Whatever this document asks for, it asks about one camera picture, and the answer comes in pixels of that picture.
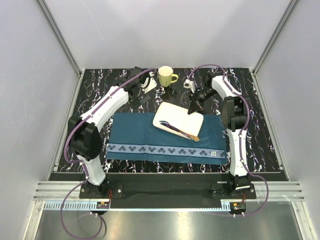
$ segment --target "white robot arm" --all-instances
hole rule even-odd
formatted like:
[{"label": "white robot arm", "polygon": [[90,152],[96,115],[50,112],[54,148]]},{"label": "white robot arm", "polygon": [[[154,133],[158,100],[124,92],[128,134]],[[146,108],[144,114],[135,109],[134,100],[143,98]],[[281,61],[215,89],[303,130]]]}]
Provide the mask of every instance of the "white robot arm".
[{"label": "white robot arm", "polygon": [[[69,142],[69,147],[76,157],[84,164],[84,170],[88,182],[94,186],[100,186],[106,174],[102,169],[100,161],[100,152],[103,144],[100,137],[100,131],[109,118],[123,105],[130,103],[137,106],[150,99],[149,96],[140,99],[141,92],[147,93],[157,86],[153,78],[154,73],[142,68],[135,67],[132,73],[127,77],[117,78],[114,86],[108,93],[97,102],[93,108],[82,114],[80,117],[72,116],[68,121],[68,134],[70,134],[82,120],[82,123],[73,134]],[[128,79],[136,77],[135,80],[128,82]]]},{"label": "white robot arm", "polygon": [[195,89],[193,81],[187,79],[184,87],[191,89],[190,108],[188,114],[202,112],[204,101],[218,93],[223,99],[222,123],[226,128],[230,142],[230,171],[228,187],[231,191],[250,188],[248,172],[244,168],[247,166],[246,136],[247,130],[242,129],[247,119],[247,109],[239,97],[241,93],[230,85],[228,79],[223,76],[215,76],[213,72],[207,73],[203,77],[204,88]]}]

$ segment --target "black marble table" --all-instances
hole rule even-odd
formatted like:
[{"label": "black marble table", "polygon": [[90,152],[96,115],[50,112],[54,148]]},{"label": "black marble table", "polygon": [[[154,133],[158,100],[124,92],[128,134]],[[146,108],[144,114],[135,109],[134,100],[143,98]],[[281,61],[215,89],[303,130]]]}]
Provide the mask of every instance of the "black marble table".
[{"label": "black marble table", "polygon": [[[194,74],[193,80],[197,86],[201,86],[201,76],[206,71],[217,71],[216,68],[202,68]],[[73,114],[80,116],[95,105],[110,89],[114,80],[119,76],[126,76],[131,69],[86,69],[78,92]],[[155,113],[162,102],[172,103],[184,108],[189,108],[188,89],[183,88],[183,82],[191,72],[190,68],[175,68],[174,73],[179,80],[168,88],[159,85],[148,94],[151,99],[136,108],[131,108],[127,103],[118,112],[124,113]],[[251,172],[280,172],[278,160],[273,143],[267,128],[266,120],[257,95],[256,87],[248,68],[227,68],[227,77],[236,90],[250,98],[250,123],[247,131],[246,153],[248,167]],[[222,99],[217,94],[208,99],[204,104],[206,114],[220,115],[222,112]],[[111,118],[102,128],[103,142],[102,154],[106,156],[106,147],[112,130]],[[103,169],[106,173],[224,173],[229,170],[230,150],[229,140],[226,138],[228,164],[210,165],[193,163],[168,163],[150,161],[131,161],[105,159]],[[59,161],[58,172],[82,172],[79,164],[68,164],[63,154]]]}]

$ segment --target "gray wall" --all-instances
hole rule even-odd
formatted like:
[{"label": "gray wall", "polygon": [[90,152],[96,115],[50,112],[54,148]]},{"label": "gray wall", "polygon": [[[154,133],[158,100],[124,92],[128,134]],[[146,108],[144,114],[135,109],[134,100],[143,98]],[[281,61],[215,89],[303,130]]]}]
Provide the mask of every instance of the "gray wall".
[{"label": "gray wall", "polygon": [[320,1],[301,0],[258,73],[292,180],[320,236]]},{"label": "gray wall", "polygon": [[79,66],[254,67],[290,0],[46,0]]},{"label": "gray wall", "polygon": [[76,75],[35,0],[0,1],[0,233],[21,239]]}]

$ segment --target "metal floor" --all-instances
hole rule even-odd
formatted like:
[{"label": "metal floor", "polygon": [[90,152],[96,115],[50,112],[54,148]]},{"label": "metal floor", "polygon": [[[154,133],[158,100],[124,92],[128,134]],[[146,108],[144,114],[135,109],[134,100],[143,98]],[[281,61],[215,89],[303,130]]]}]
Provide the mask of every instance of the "metal floor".
[{"label": "metal floor", "polygon": [[[259,205],[248,202],[247,213]],[[94,235],[100,221],[93,216],[75,220],[85,211],[64,211],[68,230],[81,238]],[[227,213],[110,211],[103,215],[107,232],[100,240],[302,240],[290,202],[268,202],[258,214],[233,218]],[[72,239],[62,229],[59,211],[44,210],[36,240]]]}]

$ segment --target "metal frame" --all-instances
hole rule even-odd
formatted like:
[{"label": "metal frame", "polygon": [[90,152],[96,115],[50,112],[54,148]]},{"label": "metal frame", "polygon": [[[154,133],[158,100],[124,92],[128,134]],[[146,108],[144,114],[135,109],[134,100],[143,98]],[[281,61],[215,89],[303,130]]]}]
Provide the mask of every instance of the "metal frame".
[{"label": "metal frame", "polygon": [[[257,199],[247,199],[248,202],[264,200],[266,196],[266,185],[263,181],[253,181]],[[34,201],[61,201],[68,192],[73,189],[79,181],[40,181],[35,191]],[[304,201],[300,185],[297,181],[268,181],[269,200],[272,202],[296,202]],[[69,199],[73,201],[88,201],[79,198],[80,188],[75,189]],[[106,202],[106,199],[93,199],[93,201]]]},{"label": "metal frame", "polygon": [[81,75],[78,77],[77,82],[74,86],[74,89],[72,91],[72,95],[68,104],[68,108],[63,120],[63,125],[59,134],[59,138],[58,138],[58,142],[56,144],[55,150],[54,150],[54,154],[53,154],[53,158],[52,158],[52,162],[51,162],[51,166],[49,169],[49,173],[47,176],[47,179],[49,179],[50,175],[52,172],[56,172],[58,169],[58,165],[59,165],[59,161],[61,158],[61,153],[62,153],[62,149],[64,147],[64,143],[65,143],[65,139],[67,137],[67,128],[68,128],[68,119],[71,117],[73,111],[74,111],[74,107],[77,101],[77,97],[78,97],[78,93],[79,93],[79,89],[81,86],[81,82],[82,79],[84,77],[84,72],[83,71],[81,73]]},{"label": "metal frame", "polygon": [[52,16],[52,13],[50,12],[50,10],[46,4],[46,1],[45,0],[36,0],[36,2],[38,3],[42,13],[44,14],[44,17],[46,18],[54,36],[56,37],[58,43],[61,46],[61,49],[63,50],[65,56],[67,57],[68,61],[70,62],[74,72],[79,77],[81,75],[82,70],[78,66],[77,61],[75,60],[75,58],[72,55],[64,37],[62,36],[62,34],[57,26],[57,23],[56,23],[54,17]]},{"label": "metal frame", "polygon": [[[263,182],[253,182],[257,199],[247,200],[248,202],[263,201],[266,195],[266,187]],[[50,203],[61,202],[66,194],[74,188],[78,181],[41,181],[38,184],[34,199],[32,214],[30,216],[28,226],[24,235],[24,240],[34,240],[37,234],[40,219],[46,205],[46,201]],[[277,181],[268,182],[269,184],[269,201],[275,202],[290,202],[292,204],[297,223],[303,237],[303,240],[317,240],[317,235],[314,226],[311,222],[309,212],[306,207],[305,199],[303,197],[300,185],[295,181]],[[83,201],[87,203],[90,199],[79,198],[80,189],[76,189],[69,197],[71,201]],[[94,202],[105,201],[105,199],[93,199]],[[174,212],[207,212],[208,209],[110,209],[110,211],[174,211]]]},{"label": "metal frame", "polygon": [[295,10],[298,2],[300,0],[291,0],[288,6],[286,7],[286,10],[284,11],[278,25],[276,26],[269,42],[267,43],[261,57],[259,58],[255,68],[253,69],[254,74],[257,74],[264,63],[265,59],[267,58],[269,52],[271,51],[272,47],[274,46],[276,40],[278,39],[280,33],[284,29],[286,23],[288,22],[290,16],[292,15],[293,11]]},{"label": "metal frame", "polygon": [[260,105],[261,105],[261,108],[262,108],[262,112],[263,112],[263,115],[264,115],[264,118],[265,118],[266,126],[267,126],[267,128],[269,130],[269,133],[270,133],[271,141],[273,143],[275,155],[276,155],[276,157],[278,159],[280,169],[284,170],[286,178],[288,180],[290,180],[289,171],[288,171],[286,162],[284,160],[285,157],[284,157],[284,154],[283,154],[283,152],[281,150],[281,147],[280,147],[280,144],[279,144],[279,140],[278,140],[278,137],[277,137],[277,134],[276,134],[276,131],[275,131],[274,124],[273,124],[273,121],[272,121],[272,119],[270,117],[270,112],[269,112],[268,106],[266,104],[266,99],[265,99],[264,93],[263,93],[263,91],[261,89],[261,86],[260,86],[260,83],[258,81],[257,75],[254,74],[252,70],[250,71],[250,73],[251,73],[251,77],[253,79],[253,83],[255,85],[256,93],[257,93],[258,98],[259,98],[259,102],[260,102]]}]

